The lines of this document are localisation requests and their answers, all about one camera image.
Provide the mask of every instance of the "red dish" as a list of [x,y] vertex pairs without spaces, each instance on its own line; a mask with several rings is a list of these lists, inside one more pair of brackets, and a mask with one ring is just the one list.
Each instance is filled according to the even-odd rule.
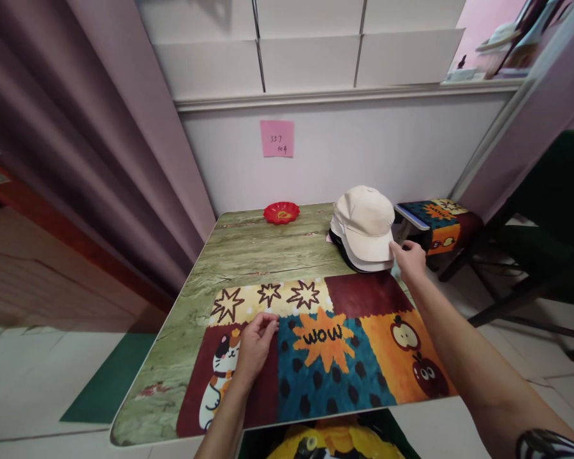
[[263,216],[269,223],[288,224],[300,215],[300,208],[289,202],[279,202],[270,204],[263,211]]

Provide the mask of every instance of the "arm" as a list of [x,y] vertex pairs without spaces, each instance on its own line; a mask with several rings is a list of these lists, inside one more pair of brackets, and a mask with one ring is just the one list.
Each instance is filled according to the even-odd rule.
[[421,246],[404,245],[410,250],[390,244],[402,279],[491,457],[514,457],[520,435],[534,428],[574,441],[574,431],[426,277]]
[[195,459],[223,459],[236,454],[251,387],[263,368],[279,317],[259,313],[242,332],[236,372]]

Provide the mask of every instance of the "chair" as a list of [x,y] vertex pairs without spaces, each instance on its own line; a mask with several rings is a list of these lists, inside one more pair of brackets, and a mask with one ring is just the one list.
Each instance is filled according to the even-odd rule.
[[[516,213],[537,226],[506,226]],[[503,298],[473,259],[491,238],[528,274]],[[556,138],[519,188],[439,280],[448,281],[464,265],[473,269],[495,301],[470,318],[473,326],[502,319],[574,338],[574,330],[569,328],[512,315],[537,298],[574,304],[574,131],[565,131]],[[504,266],[515,268],[515,265]],[[574,350],[566,354],[574,361]]]

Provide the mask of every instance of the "purple curtain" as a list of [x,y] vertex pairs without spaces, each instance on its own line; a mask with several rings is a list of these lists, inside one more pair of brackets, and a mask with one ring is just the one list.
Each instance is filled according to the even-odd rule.
[[574,129],[574,35],[510,122],[459,203],[488,221],[567,129]]
[[215,217],[133,0],[0,1],[0,161],[175,296]]

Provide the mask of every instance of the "pink sticky note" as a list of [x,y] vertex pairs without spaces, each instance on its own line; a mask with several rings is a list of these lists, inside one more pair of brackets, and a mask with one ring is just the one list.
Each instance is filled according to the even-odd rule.
[[260,121],[263,156],[293,157],[293,121]]

